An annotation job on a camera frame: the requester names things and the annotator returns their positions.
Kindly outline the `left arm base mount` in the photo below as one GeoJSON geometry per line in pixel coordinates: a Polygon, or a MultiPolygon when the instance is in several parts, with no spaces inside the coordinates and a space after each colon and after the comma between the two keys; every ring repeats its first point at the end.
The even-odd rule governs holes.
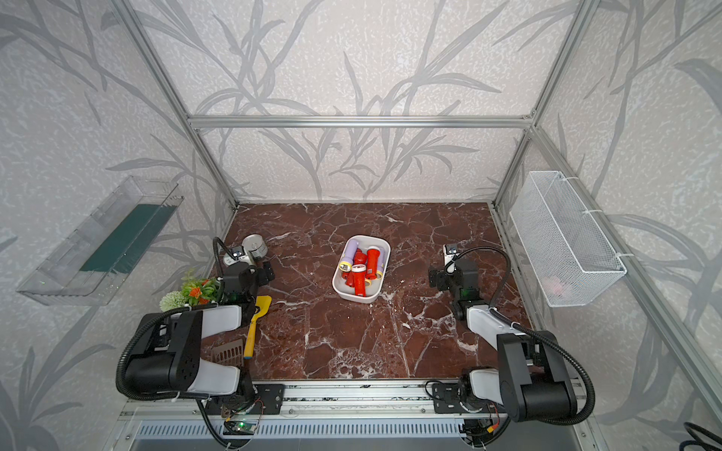
{"type": "Polygon", "coordinates": [[[236,415],[279,415],[285,388],[282,383],[255,384],[248,395],[211,398],[205,404],[205,412],[223,418],[236,415]]]}

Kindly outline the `silver round tin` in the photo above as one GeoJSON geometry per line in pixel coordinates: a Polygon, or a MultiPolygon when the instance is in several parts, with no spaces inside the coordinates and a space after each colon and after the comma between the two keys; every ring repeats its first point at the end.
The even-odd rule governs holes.
{"type": "Polygon", "coordinates": [[[251,234],[246,236],[242,241],[244,251],[253,259],[264,259],[268,254],[268,246],[259,234],[251,234]]]}

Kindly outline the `yellow toy shovel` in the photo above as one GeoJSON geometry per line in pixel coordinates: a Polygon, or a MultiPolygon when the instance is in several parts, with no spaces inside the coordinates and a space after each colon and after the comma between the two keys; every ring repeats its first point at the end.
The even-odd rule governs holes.
{"type": "Polygon", "coordinates": [[[244,345],[244,360],[250,360],[253,358],[256,343],[256,334],[258,329],[258,321],[268,313],[272,302],[273,298],[268,295],[259,296],[256,300],[255,313],[249,325],[248,334],[246,337],[246,345],[244,345]]]}

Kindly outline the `artificial flower plant pot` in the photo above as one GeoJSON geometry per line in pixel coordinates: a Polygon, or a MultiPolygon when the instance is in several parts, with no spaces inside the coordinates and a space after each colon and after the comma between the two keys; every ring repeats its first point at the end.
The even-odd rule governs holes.
{"type": "Polygon", "coordinates": [[[218,279],[201,277],[191,270],[182,278],[180,289],[164,295],[159,306],[162,312],[184,306],[206,306],[218,303],[220,291],[221,284],[218,279]]]}

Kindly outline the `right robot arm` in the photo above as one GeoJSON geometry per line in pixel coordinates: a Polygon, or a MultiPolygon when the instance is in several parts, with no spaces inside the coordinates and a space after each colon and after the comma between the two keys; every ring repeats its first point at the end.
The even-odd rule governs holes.
{"type": "Polygon", "coordinates": [[[568,426],[579,413],[575,390],[556,337],[528,330],[481,298],[474,262],[449,261],[429,270],[430,286],[452,295],[452,313],[496,350],[495,368],[466,370],[458,382],[459,404],[470,412],[501,405],[514,422],[568,426]]]}

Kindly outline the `purple flashlight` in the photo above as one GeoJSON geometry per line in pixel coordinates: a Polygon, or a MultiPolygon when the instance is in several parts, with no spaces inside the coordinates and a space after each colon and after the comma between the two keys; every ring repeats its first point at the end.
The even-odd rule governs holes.
{"type": "Polygon", "coordinates": [[[353,260],[355,259],[357,248],[357,240],[350,239],[348,242],[346,242],[346,246],[340,259],[340,264],[338,265],[338,268],[340,268],[342,272],[351,272],[353,265],[355,265],[355,263],[353,263],[353,260]]]}
{"type": "Polygon", "coordinates": [[[382,278],[385,274],[385,266],[387,266],[387,251],[385,248],[379,250],[379,257],[376,265],[376,276],[382,278]]]}

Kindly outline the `clear acrylic wall shelf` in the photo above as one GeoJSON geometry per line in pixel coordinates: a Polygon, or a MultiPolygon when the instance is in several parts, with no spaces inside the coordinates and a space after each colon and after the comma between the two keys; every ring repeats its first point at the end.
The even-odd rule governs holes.
{"type": "Polygon", "coordinates": [[[184,201],[177,182],[129,176],[17,291],[44,306],[105,306],[184,201]]]}

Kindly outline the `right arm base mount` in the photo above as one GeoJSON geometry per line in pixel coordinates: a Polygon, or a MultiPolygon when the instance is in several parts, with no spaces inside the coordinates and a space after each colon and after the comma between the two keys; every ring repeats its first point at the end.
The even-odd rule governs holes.
{"type": "Polygon", "coordinates": [[[459,383],[428,381],[424,387],[434,404],[438,415],[505,415],[501,404],[492,400],[476,398],[471,392],[461,388],[459,383]]]}

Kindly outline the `pink object in basket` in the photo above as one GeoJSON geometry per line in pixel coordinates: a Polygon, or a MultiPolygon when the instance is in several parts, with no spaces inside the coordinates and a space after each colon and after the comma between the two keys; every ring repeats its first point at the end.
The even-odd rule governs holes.
{"type": "Polygon", "coordinates": [[[543,280],[545,294],[552,298],[565,298],[568,296],[570,286],[561,281],[558,277],[547,277],[543,280]]]}

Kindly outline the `white plastic storage box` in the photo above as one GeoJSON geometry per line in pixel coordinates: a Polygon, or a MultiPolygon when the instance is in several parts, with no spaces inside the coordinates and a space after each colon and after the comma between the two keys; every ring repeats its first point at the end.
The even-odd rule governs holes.
{"type": "Polygon", "coordinates": [[[383,239],[356,235],[347,240],[332,285],[343,300],[371,304],[381,294],[391,247],[383,239]]]}

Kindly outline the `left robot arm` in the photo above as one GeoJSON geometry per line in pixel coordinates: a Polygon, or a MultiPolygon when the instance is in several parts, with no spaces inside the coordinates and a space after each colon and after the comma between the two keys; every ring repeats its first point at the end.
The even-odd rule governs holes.
{"type": "Polygon", "coordinates": [[[223,366],[201,357],[202,341],[248,327],[261,311],[259,288],[275,279],[269,262],[244,261],[225,268],[221,304],[183,306],[148,314],[120,355],[118,392],[132,400],[171,398],[253,398],[250,375],[237,366],[223,366]]]}

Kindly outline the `brown plastic comb grid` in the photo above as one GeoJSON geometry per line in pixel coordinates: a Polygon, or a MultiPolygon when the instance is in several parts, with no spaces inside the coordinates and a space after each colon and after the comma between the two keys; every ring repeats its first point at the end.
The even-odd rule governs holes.
{"type": "Polygon", "coordinates": [[[212,349],[212,361],[222,366],[244,366],[244,338],[238,338],[212,349]]]}

